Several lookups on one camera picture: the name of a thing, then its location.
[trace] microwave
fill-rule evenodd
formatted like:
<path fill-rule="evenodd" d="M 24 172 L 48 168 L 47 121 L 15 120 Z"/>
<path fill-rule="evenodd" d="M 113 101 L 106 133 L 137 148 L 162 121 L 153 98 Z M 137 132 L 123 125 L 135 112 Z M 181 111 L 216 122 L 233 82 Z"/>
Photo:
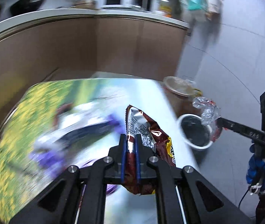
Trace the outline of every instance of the microwave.
<path fill-rule="evenodd" d="M 135 0 L 101 0 L 101 8 L 131 8 Z"/>

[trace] gray floor tile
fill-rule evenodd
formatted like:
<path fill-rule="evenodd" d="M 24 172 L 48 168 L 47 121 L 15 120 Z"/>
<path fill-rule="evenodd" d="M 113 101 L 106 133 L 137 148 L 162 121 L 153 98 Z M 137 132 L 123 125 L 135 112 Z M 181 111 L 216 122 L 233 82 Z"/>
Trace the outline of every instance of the gray floor tile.
<path fill-rule="evenodd" d="M 223 8 L 222 23 L 264 35 L 265 0 L 224 0 Z"/>
<path fill-rule="evenodd" d="M 246 87 L 210 55 L 205 54 L 198 74 L 197 87 L 221 108 L 222 117 L 261 128 L 260 106 Z"/>
<path fill-rule="evenodd" d="M 195 158 L 201 174 L 235 204 L 233 169 L 227 144 L 224 134 L 208 150 L 196 152 Z"/>
<path fill-rule="evenodd" d="M 203 54 L 203 51 L 186 44 L 179 59 L 176 76 L 179 78 L 183 76 L 194 78 L 200 67 Z"/>
<path fill-rule="evenodd" d="M 250 140 L 237 133 L 228 131 L 229 137 L 225 137 L 228 144 L 228 151 L 231 158 L 233 178 L 235 184 L 236 205 L 238 206 L 242 196 L 248 188 L 245 176 L 248 168 L 248 161 L 252 156 L 249 151 L 251 146 Z M 248 216 L 255 215 L 255 210 L 259 198 L 257 195 L 250 195 L 249 193 L 243 199 L 240 209 Z"/>
<path fill-rule="evenodd" d="M 227 52 L 235 54 L 254 67 L 261 50 L 263 37 L 251 32 L 227 26 L 214 24 L 213 33 L 209 36 L 206 52 L 221 63 L 226 62 Z"/>
<path fill-rule="evenodd" d="M 211 22 L 206 21 L 204 23 L 195 22 L 194 28 L 191 32 L 191 36 L 188 39 L 188 44 L 199 50 L 205 51 L 208 37 L 211 32 Z"/>

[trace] metal bolt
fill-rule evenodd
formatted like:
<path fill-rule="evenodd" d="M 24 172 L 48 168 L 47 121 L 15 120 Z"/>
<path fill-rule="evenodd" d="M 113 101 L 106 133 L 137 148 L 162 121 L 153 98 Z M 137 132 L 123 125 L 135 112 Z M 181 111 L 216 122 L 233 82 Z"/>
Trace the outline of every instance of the metal bolt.
<path fill-rule="evenodd" d="M 113 158 L 112 157 L 110 157 L 110 156 L 105 156 L 104 157 L 104 162 L 109 163 L 111 161 L 113 161 Z"/>
<path fill-rule="evenodd" d="M 157 157 L 157 156 L 151 156 L 151 157 L 149 158 L 149 161 L 150 161 L 150 162 L 157 162 L 157 161 L 158 161 L 158 157 Z"/>
<path fill-rule="evenodd" d="M 194 171 L 194 168 L 192 166 L 185 166 L 183 169 L 187 173 L 191 173 Z"/>
<path fill-rule="evenodd" d="M 70 166 L 68 168 L 68 171 L 71 172 L 71 173 L 75 173 L 77 170 L 78 170 L 78 167 L 77 166 Z"/>

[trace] cabinet door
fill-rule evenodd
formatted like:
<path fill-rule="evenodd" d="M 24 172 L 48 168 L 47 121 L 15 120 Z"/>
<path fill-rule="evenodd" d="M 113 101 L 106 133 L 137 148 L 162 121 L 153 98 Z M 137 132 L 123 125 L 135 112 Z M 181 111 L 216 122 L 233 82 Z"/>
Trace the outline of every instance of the cabinet door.
<path fill-rule="evenodd" d="M 159 81 L 166 76 L 174 76 L 185 32 L 164 24 L 144 22 L 133 74 Z"/>
<path fill-rule="evenodd" d="M 98 71 L 133 74 L 140 23 L 123 18 L 98 18 Z"/>

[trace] plastic lid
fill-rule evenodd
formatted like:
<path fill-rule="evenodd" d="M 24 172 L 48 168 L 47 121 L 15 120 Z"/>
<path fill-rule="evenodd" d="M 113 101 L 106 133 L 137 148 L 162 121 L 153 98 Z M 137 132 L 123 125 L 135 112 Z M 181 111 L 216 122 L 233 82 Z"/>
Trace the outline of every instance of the plastic lid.
<path fill-rule="evenodd" d="M 178 77 L 165 77 L 163 79 L 165 86 L 173 93 L 185 97 L 193 97 L 195 92 L 190 83 Z"/>

